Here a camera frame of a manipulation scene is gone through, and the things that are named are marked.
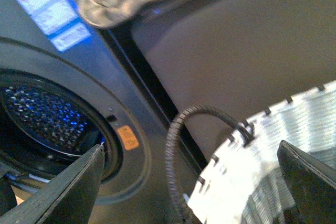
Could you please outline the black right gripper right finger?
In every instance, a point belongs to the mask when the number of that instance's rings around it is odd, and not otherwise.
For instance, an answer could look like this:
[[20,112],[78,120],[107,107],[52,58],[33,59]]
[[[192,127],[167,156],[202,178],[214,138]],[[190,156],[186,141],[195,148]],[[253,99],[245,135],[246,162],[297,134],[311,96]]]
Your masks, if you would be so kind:
[[335,223],[335,169],[284,140],[277,157],[304,223]]

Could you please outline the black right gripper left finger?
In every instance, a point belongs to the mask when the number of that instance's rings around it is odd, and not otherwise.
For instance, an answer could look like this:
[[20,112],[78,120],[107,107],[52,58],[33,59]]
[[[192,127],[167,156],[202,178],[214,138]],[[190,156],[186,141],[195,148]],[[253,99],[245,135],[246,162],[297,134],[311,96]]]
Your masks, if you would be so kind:
[[1,223],[88,223],[103,168],[97,144],[21,204],[1,172]]

